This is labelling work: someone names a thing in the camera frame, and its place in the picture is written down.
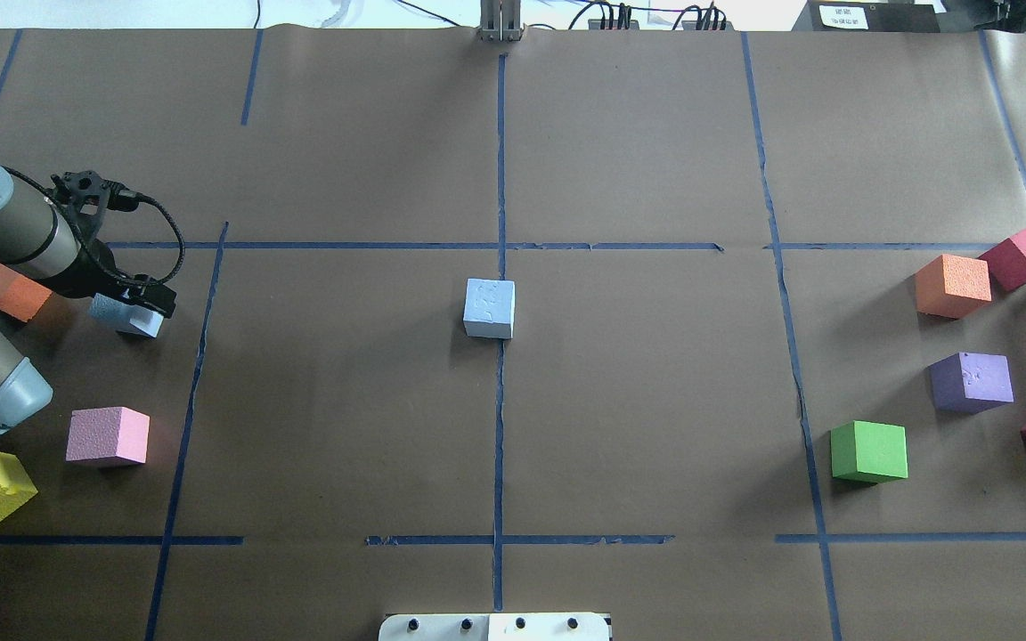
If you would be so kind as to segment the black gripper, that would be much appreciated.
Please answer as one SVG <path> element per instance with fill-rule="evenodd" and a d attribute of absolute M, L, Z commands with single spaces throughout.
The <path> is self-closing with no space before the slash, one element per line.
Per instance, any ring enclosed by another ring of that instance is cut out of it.
<path fill-rule="evenodd" d="M 102 178 L 95 171 L 53 174 L 52 181 L 53 187 L 46 195 L 54 211 L 68 224 L 77 243 L 77 256 L 46 285 L 65 297 L 103 295 L 157 312 L 164 318 L 174 316 L 176 292 L 167 283 L 175 278 L 177 264 L 163 277 L 125 272 L 118 268 L 109 245 L 98 239 L 106 214 L 131 214 L 139 206 L 156 208 L 176 236 L 177 223 L 166 207 L 124 183 Z"/>

